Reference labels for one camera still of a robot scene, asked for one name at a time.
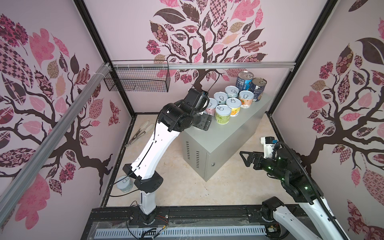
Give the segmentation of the pink small white-lid can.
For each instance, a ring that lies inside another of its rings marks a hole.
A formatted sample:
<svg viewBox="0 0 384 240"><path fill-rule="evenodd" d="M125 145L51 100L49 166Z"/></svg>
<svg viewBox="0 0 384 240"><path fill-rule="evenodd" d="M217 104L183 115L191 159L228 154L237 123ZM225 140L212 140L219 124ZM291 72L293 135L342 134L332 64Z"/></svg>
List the pink small white-lid can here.
<svg viewBox="0 0 384 240"><path fill-rule="evenodd" d="M209 98L209 104L205 109L204 113L210 116L214 116L216 112L216 107L218 106L218 101L214 98Z"/></svg>

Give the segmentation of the green label white-lid can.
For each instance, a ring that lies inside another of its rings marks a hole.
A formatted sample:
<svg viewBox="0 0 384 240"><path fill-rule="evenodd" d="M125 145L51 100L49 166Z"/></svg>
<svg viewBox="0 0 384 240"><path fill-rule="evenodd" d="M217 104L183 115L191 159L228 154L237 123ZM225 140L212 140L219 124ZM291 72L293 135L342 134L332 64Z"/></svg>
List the green label white-lid can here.
<svg viewBox="0 0 384 240"><path fill-rule="evenodd" d="M215 120L220 125L225 125L229 122L231 116L231 108L227 105L218 105L215 109Z"/></svg>

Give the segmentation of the light blue white-lid can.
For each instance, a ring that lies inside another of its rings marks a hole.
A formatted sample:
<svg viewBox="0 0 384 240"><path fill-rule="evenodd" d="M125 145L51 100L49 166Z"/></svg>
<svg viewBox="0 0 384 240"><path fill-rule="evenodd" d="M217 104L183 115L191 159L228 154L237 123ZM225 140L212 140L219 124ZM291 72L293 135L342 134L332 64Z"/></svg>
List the light blue white-lid can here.
<svg viewBox="0 0 384 240"><path fill-rule="evenodd" d="M228 95L225 92L216 92L214 93L214 99L218 102L218 105L225 105Z"/></svg>

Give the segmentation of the yellow label white-lid can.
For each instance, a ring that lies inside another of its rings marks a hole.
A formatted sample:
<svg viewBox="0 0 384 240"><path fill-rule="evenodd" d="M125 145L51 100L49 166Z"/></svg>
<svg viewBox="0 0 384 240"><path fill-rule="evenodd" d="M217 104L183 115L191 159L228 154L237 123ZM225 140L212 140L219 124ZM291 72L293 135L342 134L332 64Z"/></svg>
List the yellow label white-lid can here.
<svg viewBox="0 0 384 240"><path fill-rule="evenodd" d="M237 98L228 98L226 105L231 109L231 117L236 117L240 112L242 102Z"/></svg>

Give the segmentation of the teal label white-lid can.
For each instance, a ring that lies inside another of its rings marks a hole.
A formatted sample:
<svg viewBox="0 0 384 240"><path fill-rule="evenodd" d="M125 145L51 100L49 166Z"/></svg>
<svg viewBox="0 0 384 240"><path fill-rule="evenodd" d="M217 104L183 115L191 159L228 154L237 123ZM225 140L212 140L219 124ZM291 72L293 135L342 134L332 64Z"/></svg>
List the teal label white-lid can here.
<svg viewBox="0 0 384 240"><path fill-rule="evenodd" d="M228 98L237 98L239 95L239 89L236 86L227 86L225 92Z"/></svg>

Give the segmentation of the orange label white-lid can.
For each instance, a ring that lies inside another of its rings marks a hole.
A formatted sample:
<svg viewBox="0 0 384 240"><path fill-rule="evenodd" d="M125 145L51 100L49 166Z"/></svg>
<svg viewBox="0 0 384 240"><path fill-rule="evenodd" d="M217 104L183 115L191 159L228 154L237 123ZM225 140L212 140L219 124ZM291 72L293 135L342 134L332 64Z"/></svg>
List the orange label white-lid can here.
<svg viewBox="0 0 384 240"><path fill-rule="evenodd" d="M239 92L238 99L241 101L241 108L248 109L253 103L254 93L243 90Z"/></svg>

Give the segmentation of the blue label tin can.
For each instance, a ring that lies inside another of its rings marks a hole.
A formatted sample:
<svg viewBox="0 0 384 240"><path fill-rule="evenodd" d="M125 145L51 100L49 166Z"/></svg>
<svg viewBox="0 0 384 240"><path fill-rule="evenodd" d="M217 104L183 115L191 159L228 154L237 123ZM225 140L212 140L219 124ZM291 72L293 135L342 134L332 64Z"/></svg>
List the blue label tin can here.
<svg viewBox="0 0 384 240"><path fill-rule="evenodd" d="M252 80L254 79L254 74L250 71L241 71L238 73L236 87L239 91L248 90Z"/></svg>

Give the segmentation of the dark grey tin can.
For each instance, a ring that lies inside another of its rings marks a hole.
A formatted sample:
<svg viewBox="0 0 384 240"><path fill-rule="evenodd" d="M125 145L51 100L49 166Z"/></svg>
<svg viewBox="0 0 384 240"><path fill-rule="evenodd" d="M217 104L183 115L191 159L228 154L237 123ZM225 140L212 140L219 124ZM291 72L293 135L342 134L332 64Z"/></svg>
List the dark grey tin can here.
<svg viewBox="0 0 384 240"><path fill-rule="evenodd" d="M261 100L267 81L263 78L254 78L250 84L249 91L254 94L254 102Z"/></svg>

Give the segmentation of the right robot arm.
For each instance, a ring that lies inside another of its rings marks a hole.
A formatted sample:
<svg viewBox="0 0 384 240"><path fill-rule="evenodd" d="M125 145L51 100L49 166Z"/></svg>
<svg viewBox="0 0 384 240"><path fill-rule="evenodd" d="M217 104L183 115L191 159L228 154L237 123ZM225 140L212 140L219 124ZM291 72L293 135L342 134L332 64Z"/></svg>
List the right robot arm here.
<svg viewBox="0 0 384 240"><path fill-rule="evenodd" d="M267 222L277 222L297 240L349 239L300 157L286 143L274 138L262 138L261 143L263 152L240 152L246 167L263 170L272 179L279 180L283 189L310 218L318 233L303 224L277 197L263 201L262 218Z"/></svg>

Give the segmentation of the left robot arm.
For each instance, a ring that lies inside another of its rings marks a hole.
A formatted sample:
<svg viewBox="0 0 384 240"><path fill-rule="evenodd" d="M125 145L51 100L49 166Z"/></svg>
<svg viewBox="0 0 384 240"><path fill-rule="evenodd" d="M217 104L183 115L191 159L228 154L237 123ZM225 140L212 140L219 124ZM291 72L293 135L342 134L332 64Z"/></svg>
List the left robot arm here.
<svg viewBox="0 0 384 240"><path fill-rule="evenodd" d="M140 191L139 216L145 224L152 224L157 216L156 190L164 181L156 172L160 159L184 130L190 127L209 129L213 117L204 113L209 103L208 92L191 88L184 99L165 105L140 155L133 163L124 165L123 171L134 179L134 185Z"/></svg>

